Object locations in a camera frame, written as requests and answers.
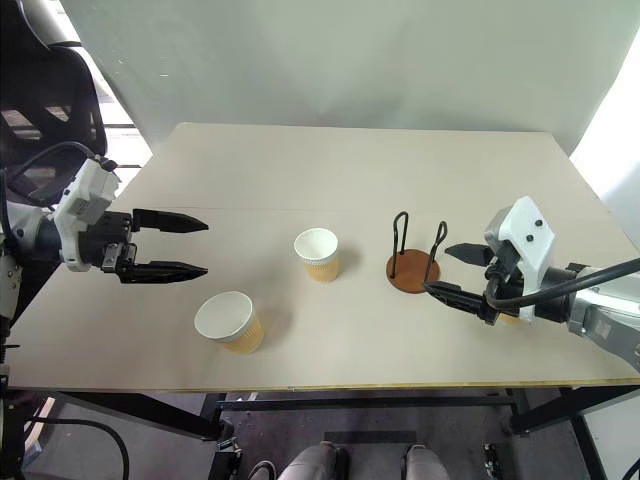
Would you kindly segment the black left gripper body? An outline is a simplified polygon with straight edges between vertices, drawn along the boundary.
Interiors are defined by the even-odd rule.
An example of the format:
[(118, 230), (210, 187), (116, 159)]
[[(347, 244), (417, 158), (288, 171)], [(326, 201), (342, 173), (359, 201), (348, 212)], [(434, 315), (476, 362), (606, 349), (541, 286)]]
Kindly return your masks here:
[(121, 274), (134, 265), (137, 246), (135, 216), (107, 211), (93, 225), (79, 233), (80, 256), (84, 263), (105, 273)]

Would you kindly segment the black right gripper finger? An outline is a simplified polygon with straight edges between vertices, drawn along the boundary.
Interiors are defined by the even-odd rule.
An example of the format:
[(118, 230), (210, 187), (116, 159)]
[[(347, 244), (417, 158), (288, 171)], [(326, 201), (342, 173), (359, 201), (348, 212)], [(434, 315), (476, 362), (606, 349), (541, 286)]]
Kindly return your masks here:
[(447, 247), (445, 253), (475, 266), (488, 266), (493, 259), (492, 249), (482, 244), (459, 243)]
[(481, 295), (464, 291), (459, 285), (447, 282), (425, 282), (424, 288), (445, 306), (473, 315), (479, 315), (485, 303)]

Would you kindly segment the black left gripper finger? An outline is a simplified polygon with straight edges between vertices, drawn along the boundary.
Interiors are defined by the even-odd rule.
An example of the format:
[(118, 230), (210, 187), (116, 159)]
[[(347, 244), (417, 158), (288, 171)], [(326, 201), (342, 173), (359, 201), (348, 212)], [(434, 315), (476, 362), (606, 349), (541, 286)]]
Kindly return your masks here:
[(131, 231), (138, 232), (142, 228), (157, 229), (168, 233), (191, 233), (205, 231), (209, 226), (186, 214), (134, 209), (132, 212)]
[(170, 284), (194, 280), (208, 273), (203, 267), (182, 262), (151, 261), (125, 264), (119, 269), (123, 284)]

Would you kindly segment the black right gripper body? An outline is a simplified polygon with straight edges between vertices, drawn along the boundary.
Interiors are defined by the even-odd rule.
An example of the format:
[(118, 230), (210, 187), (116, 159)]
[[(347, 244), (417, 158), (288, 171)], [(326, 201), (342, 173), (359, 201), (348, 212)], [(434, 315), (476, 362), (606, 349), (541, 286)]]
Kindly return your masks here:
[(489, 246), (482, 249), (485, 278), (488, 283), (483, 293), (481, 308), (482, 320), (488, 325), (494, 325), (501, 313), (518, 317), (519, 308), (496, 309), (489, 304), (488, 295), (492, 294), (496, 300), (519, 297), (523, 292), (523, 276), (517, 264), (520, 255), (509, 241), (502, 242), (497, 252)]

